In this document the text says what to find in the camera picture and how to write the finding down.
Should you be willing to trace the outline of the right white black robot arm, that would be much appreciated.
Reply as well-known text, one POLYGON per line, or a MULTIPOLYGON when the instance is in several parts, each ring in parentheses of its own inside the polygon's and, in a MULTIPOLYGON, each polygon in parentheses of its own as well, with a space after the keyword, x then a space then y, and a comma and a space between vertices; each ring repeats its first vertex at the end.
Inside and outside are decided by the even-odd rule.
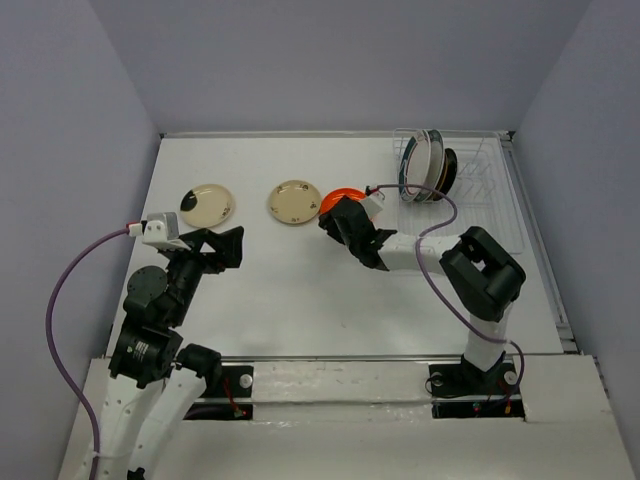
POLYGON ((421 272, 436 296, 452 308, 432 278, 446 277, 466 309, 453 314, 469 330, 460 379, 470 391, 486 390, 504 359, 507 319, 526 281, 524 269, 481 227, 458 236, 411 236, 376 227, 373 217, 383 209, 377 194, 360 200, 343 196, 320 215, 319 227, 369 269, 421 272))

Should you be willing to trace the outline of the cream plate with small motifs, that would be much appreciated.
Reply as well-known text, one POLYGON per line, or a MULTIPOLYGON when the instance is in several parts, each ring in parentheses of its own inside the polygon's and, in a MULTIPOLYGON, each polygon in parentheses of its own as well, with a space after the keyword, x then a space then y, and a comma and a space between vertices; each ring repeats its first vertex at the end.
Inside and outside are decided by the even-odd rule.
POLYGON ((318 215, 321 202, 321 193, 310 182, 287 180, 272 190, 267 207, 277 221, 287 225, 301 225, 318 215))

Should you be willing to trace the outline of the orange plate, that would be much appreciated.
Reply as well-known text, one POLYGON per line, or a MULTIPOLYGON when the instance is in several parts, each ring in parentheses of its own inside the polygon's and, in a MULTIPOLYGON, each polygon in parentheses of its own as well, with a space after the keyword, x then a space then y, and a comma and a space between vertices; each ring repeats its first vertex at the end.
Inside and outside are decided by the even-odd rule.
POLYGON ((319 216, 334 207, 344 211, 343 221, 370 220, 359 203, 365 197, 365 190, 354 187, 340 187, 330 191, 321 201, 319 216))

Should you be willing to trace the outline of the white plate teal lettered rim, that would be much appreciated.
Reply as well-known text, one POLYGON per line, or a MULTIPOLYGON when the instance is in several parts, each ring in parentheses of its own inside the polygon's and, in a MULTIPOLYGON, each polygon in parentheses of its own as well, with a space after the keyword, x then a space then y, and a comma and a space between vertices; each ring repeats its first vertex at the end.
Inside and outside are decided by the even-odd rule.
POLYGON ((434 196, 444 168, 444 142, 438 130, 423 130, 417 136, 411 164, 418 179, 430 187, 430 190, 421 190, 414 198, 415 202, 424 203, 434 196))

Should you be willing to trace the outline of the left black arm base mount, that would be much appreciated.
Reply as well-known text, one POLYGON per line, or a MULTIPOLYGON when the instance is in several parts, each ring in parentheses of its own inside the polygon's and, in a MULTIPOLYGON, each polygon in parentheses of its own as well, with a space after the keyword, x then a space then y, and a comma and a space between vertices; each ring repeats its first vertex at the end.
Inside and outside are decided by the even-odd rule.
POLYGON ((222 376, 213 387, 194 402, 185 414, 187 421, 250 421, 253 419, 252 400, 254 366, 225 364, 222 376))

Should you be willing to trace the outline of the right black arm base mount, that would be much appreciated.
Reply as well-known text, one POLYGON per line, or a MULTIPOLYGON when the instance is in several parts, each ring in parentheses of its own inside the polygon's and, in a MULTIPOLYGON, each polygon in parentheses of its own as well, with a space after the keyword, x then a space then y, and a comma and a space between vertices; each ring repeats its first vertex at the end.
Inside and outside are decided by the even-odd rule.
POLYGON ((429 366, 425 390, 431 396, 435 420, 525 418, 518 373, 511 362, 503 363, 489 382, 471 384, 458 363, 429 366))

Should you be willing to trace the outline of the yellow black patterned plate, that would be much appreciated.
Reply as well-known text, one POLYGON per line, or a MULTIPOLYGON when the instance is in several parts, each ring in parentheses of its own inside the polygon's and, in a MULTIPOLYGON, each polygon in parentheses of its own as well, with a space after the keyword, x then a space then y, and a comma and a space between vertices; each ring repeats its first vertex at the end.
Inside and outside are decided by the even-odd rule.
POLYGON ((457 176, 458 158, 455 151, 451 148, 446 148, 444 154, 444 167, 435 187, 437 194, 432 195, 433 201, 439 201, 442 199, 442 194, 447 195, 449 193, 457 176))

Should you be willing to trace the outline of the cream plate with black patch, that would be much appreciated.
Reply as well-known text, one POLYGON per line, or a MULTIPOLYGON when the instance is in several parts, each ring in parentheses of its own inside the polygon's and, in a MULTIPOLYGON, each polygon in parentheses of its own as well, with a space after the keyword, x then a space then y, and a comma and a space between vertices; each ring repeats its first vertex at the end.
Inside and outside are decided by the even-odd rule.
POLYGON ((202 184, 190 189, 182 198, 181 219, 194 228, 213 228, 225 222, 233 213, 235 199, 220 184, 202 184))

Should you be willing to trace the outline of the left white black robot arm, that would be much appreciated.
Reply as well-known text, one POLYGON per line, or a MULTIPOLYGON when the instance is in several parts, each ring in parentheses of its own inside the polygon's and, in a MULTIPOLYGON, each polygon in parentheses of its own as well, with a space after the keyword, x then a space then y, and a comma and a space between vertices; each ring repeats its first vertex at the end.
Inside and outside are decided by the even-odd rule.
POLYGON ((171 219, 158 216, 130 225, 128 232, 168 264, 142 267, 128 280, 125 318, 108 365, 100 444, 88 448, 78 479, 152 478, 194 401, 221 383, 220 353, 184 344, 177 329, 201 278, 241 265, 243 227, 179 234, 171 219))

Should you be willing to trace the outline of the white plate green red rim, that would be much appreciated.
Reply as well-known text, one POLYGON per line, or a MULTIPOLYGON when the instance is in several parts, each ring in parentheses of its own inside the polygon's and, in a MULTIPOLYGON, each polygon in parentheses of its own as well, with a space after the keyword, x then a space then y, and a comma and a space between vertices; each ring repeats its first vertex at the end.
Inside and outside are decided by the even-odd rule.
POLYGON ((416 131, 409 139, 399 167, 400 198, 412 202, 421 192, 430 167, 431 141, 426 130, 416 131))

